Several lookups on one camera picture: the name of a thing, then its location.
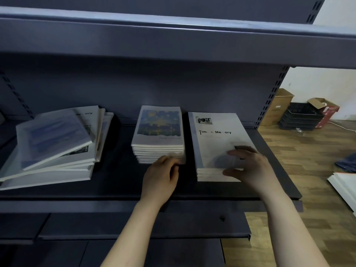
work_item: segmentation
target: white wall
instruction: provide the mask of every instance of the white wall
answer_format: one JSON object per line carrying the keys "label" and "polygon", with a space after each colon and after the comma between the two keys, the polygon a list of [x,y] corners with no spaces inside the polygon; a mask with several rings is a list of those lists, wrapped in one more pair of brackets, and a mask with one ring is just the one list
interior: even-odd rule
{"label": "white wall", "polygon": [[[325,0],[314,24],[356,30],[356,0]],[[293,102],[326,98],[340,106],[332,119],[356,120],[356,70],[290,68],[281,88],[295,95]]]}

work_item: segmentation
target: person's left hand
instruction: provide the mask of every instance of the person's left hand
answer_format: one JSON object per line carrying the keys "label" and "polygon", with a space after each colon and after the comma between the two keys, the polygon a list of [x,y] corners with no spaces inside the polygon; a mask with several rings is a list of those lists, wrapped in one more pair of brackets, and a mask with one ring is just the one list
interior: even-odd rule
{"label": "person's left hand", "polygon": [[162,156],[147,169],[142,183],[141,201],[157,208],[168,201],[177,185],[178,163],[176,158]]}

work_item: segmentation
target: impressionist landscape picture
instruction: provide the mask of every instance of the impressionist landscape picture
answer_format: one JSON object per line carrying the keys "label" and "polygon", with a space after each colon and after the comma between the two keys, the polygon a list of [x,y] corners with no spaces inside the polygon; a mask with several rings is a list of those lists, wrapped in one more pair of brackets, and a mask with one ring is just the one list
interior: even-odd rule
{"label": "impressionist landscape picture", "polygon": [[180,137],[179,112],[143,110],[137,134]]}

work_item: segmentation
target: dark blue cloth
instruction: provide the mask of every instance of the dark blue cloth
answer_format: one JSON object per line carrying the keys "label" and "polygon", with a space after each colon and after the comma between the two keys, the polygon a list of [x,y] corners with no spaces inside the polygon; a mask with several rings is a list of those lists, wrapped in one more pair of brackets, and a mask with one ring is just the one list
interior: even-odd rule
{"label": "dark blue cloth", "polygon": [[356,173],[356,153],[335,162],[335,165],[349,173]]}

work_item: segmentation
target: wooden floor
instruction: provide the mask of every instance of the wooden floor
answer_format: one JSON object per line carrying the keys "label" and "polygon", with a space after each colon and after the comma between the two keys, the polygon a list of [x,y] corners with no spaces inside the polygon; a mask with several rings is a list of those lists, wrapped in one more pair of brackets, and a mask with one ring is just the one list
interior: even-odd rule
{"label": "wooden floor", "polygon": [[[261,126],[259,132],[303,195],[300,214],[332,267],[356,267],[356,217],[327,182],[333,163],[356,152],[356,134],[328,123],[305,132]],[[266,213],[246,213],[251,242],[224,239],[226,266],[275,266]]]}

